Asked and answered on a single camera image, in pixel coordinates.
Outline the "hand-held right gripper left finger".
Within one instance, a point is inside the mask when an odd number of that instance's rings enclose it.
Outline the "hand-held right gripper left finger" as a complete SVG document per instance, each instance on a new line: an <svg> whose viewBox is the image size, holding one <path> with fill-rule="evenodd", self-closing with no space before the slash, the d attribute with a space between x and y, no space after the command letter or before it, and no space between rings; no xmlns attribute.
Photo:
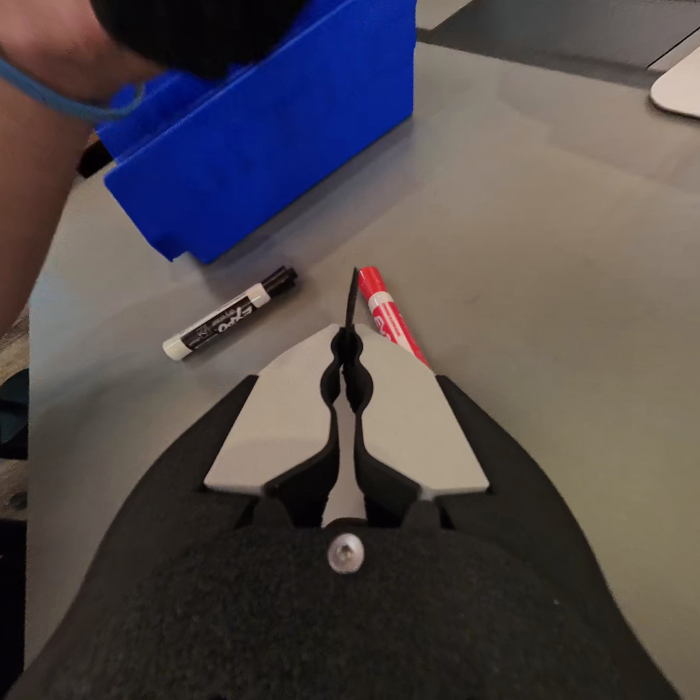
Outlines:
<svg viewBox="0 0 700 700"><path fill-rule="evenodd" d="M207 489L262 495L266 486L319 455L331 438L340 392L331 323L287 349L258 374L207 473Z"/></svg>

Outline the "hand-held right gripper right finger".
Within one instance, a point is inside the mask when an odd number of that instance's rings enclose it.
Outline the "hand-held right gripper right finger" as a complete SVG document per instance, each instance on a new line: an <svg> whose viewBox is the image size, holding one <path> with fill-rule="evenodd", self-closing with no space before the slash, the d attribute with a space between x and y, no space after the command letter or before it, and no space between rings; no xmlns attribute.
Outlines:
<svg viewBox="0 0 700 700"><path fill-rule="evenodd" d="M373 502L481 494L489 481L437 376L361 323L347 335L356 481Z"/></svg>

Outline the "black dry erase marker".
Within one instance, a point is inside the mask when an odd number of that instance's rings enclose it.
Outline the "black dry erase marker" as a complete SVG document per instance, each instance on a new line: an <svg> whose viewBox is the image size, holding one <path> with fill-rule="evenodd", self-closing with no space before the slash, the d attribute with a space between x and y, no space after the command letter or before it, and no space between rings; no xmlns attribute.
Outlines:
<svg viewBox="0 0 700 700"><path fill-rule="evenodd" d="M227 334L239 322L257 312L272 299L290 291L297 280L293 267L279 267L261 282L225 302L222 307L162 343L165 355L182 361L211 341Z"/></svg>

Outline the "red dry erase marker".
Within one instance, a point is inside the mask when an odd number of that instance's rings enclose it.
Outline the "red dry erase marker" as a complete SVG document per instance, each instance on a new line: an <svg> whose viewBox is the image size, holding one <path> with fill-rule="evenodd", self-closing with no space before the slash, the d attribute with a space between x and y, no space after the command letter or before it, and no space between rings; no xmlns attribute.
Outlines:
<svg viewBox="0 0 700 700"><path fill-rule="evenodd" d="M358 287L380 335L408 351L429 368L429 363L389 293L380 271L376 267L360 268Z"/></svg>

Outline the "thin black plastic strip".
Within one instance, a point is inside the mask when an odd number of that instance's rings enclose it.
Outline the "thin black plastic strip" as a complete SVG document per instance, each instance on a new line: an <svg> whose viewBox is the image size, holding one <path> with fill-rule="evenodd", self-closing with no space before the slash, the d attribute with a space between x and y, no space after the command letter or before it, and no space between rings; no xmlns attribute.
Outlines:
<svg viewBox="0 0 700 700"><path fill-rule="evenodd" d="M354 334L355 306L359 292L359 272L360 271L357 267L353 268L351 283L349 285L349 291L346 299L344 323L344 337L346 342L349 342Z"/></svg>

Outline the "blue plastic bin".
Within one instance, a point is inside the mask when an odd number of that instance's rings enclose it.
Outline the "blue plastic bin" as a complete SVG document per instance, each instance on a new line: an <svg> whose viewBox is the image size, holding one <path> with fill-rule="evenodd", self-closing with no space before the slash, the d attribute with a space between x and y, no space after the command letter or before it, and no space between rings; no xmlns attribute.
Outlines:
<svg viewBox="0 0 700 700"><path fill-rule="evenodd" d="M104 184L169 261L208 264L414 109L415 1L311 1L223 81L171 71L96 128Z"/></svg>

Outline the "person's left forearm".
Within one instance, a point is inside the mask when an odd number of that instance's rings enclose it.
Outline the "person's left forearm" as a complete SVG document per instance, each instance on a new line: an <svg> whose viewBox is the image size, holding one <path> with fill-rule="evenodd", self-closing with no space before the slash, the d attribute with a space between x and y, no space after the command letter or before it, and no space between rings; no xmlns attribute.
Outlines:
<svg viewBox="0 0 700 700"><path fill-rule="evenodd" d="M1 80L1 334L27 304L93 131Z"/></svg>

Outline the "person's left hand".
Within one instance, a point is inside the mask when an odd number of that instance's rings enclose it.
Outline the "person's left hand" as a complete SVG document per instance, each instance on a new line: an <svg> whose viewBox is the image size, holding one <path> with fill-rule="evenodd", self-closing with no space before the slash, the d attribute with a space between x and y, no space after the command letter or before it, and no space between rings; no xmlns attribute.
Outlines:
<svg viewBox="0 0 700 700"><path fill-rule="evenodd" d="M164 72L108 35L90 1L2 1L1 54L55 92L93 104Z"/></svg>

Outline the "blue wristband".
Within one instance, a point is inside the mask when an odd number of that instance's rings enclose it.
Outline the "blue wristband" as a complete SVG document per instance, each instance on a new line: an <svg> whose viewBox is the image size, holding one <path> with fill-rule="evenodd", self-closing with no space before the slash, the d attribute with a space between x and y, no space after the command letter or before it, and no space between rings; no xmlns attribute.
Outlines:
<svg viewBox="0 0 700 700"><path fill-rule="evenodd" d="M135 95L132 101L123 106L113 107L110 104L103 106L77 101L55 92L47 85L22 72L4 58L1 58L1 79L50 110L94 124L115 122L127 118L135 112L145 97L145 84L141 83L135 88Z"/></svg>

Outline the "white rounded device base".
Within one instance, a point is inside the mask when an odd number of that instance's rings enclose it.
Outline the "white rounded device base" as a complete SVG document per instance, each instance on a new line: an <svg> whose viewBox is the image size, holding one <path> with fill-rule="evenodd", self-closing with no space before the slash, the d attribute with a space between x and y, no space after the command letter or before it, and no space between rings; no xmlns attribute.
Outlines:
<svg viewBox="0 0 700 700"><path fill-rule="evenodd" d="M699 47L672 49L650 66L661 72L650 88L650 101L677 116L699 119Z"/></svg>

